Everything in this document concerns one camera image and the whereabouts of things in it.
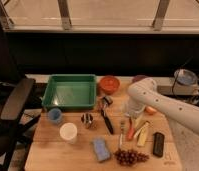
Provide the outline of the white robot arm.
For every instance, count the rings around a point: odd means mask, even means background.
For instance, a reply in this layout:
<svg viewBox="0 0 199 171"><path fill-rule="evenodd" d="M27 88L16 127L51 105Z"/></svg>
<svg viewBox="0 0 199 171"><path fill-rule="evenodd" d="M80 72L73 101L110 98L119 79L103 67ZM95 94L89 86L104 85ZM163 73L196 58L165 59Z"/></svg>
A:
<svg viewBox="0 0 199 171"><path fill-rule="evenodd" d="M199 107L159 94L151 77L131 84L127 92L135 102L157 109L199 135Z"/></svg>

